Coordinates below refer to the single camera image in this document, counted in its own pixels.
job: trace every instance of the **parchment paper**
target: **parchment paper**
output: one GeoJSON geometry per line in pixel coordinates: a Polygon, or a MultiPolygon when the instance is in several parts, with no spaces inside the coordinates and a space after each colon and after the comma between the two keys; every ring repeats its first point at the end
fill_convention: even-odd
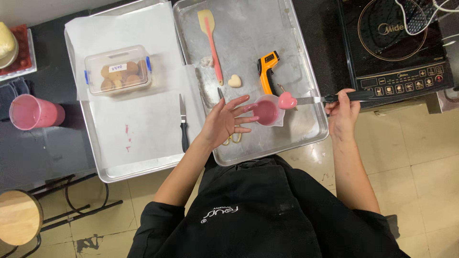
{"type": "Polygon", "coordinates": [[[193,66],[182,66],[170,2],[122,16],[76,18],[66,24],[75,50],[79,100],[89,100],[101,151],[101,168],[181,154],[179,93],[190,141],[204,112],[193,66]],[[84,59],[109,50],[143,45],[156,86],[116,97],[93,96],[84,79],[84,59]]]}

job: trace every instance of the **scissors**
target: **scissors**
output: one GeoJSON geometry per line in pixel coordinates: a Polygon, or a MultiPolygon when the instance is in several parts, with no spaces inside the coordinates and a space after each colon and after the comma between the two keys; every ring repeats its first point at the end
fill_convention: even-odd
{"type": "MultiPolygon", "coordinates": [[[[223,98],[222,90],[221,90],[220,88],[217,88],[217,91],[218,91],[218,96],[220,97],[220,99],[222,99],[222,98],[223,98]]],[[[237,141],[234,141],[233,135],[234,135],[234,134],[230,135],[230,136],[228,137],[228,139],[227,139],[222,145],[223,145],[223,146],[227,146],[228,144],[230,144],[230,140],[231,140],[233,143],[238,143],[238,142],[241,141],[242,134],[239,134],[239,139],[238,139],[237,141]]]]}

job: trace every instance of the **wooden stool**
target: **wooden stool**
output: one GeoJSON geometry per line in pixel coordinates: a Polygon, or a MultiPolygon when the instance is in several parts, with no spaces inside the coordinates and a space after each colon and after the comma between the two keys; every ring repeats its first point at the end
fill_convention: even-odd
{"type": "Polygon", "coordinates": [[[12,246],[28,243],[38,235],[43,211],[32,195],[9,191],[0,195],[0,239],[12,246]]]}
{"type": "Polygon", "coordinates": [[[33,238],[37,237],[37,245],[35,246],[35,248],[22,256],[23,258],[27,257],[31,255],[32,253],[34,253],[40,247],[41,245],[40,232],[53,229],[57,226],[70,223],[71,221],[81,219],[83,217],[86,217],[92,214],[96,214],[101,210],[105,210],[110,207],[122,204],[123,201],[120,200],[120,201],[107,205],[108,185],[105,184],[106,197],[105,197],[105,201],[102,207],[94,209],[89,212],[85,212],[85,213],[81,211],[84,209],[90,208],[91,206],[89,204],[81,208],[78,208],[78,209],[73,207],[73,205],[71,204],[68,198],[68,187],[75,185],[79,182],[88,180],[95,176],[97,176],[96,173],[84,176],[80,179],[77,179],[71,182],[72,178],[75,177],[75,175],[70,175],[70,176],[55,180],[54,182],[50,184],[43,185],[35,189],[32,189],[28,192],[25,192],[22,190],[12,190],[12,191],[8,191],[8,192],[1,194],[0,195],[0,239],[3,240],[7,244],[16,246],[14,247],[13,250],[11,250],[9,253],[6,253],[1,258],[6,258],[10,256],[12,253],[14,253],[17,250],[18,246],[28,243],[33,238]],[[49,189],[51,186],[56,185],[57,183],[61,183],[66,180],[67,180],[67,183],[49,189]],[[72,209],[72,211],[43,220],[43,210],[38,200],[45,197],[46,195],[49,195],[61,189],[65,189],[65,199],[69,207],[72,209]],[[58,221],[56,223],[50,224],[45,227],[42,227],[43,224],[67,217],[68,215],[71,215],[73,213],[78,213],[79,215],[76,215],[75,217],[67,218],[65,220],[58,221]]]}

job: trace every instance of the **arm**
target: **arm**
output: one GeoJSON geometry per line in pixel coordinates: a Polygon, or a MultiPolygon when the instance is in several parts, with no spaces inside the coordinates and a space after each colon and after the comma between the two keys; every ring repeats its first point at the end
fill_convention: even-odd
{"type": "Polygon", "coordinates": [[[354,138],[355,122],[360,111],[359,101],[349,101],[344,89],[338,93],[339,102],[327,103],[329,130],[333,143],[336,195],[346,206],[381,213],[354,138]]]}
{"type": "Polygon", "coordinates": [[[235,125],[251,123],[259,119],[259,117],[236,118],[257,106],[257,104],[250,104],[235,109],[236,106],[246,102],[249,98],[249,95],[244,95],[226,105],[224,99],[221,99],[213,107],[206,118],[201,133],[161,185],[153,201],[175,206],[186,204],[212,150],[224,143],[233,133],[249,133],[251,131],[248,128],[235,127],[235,125]]]}

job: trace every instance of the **pink spatula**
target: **pink spatula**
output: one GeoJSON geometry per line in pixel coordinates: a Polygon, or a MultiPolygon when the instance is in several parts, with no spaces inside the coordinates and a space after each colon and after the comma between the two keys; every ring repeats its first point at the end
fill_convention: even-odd
{"type": "Polygon", "coordinates": [[[217,76],[218,84],[223,86],[223,75],[222,69],[220,68],[220,62],[218,62],[217,51],[215,50],[215,45],[213,43],[213,29],[215,28],[215,20],[213,19],[213,14],[210,10],[202,10],[198,12],[199,25],[201,26],[202,32],[204,32],[209,38],[210,49],[212,50],[212,58],[215,68],[215,75],[217,76]]]}

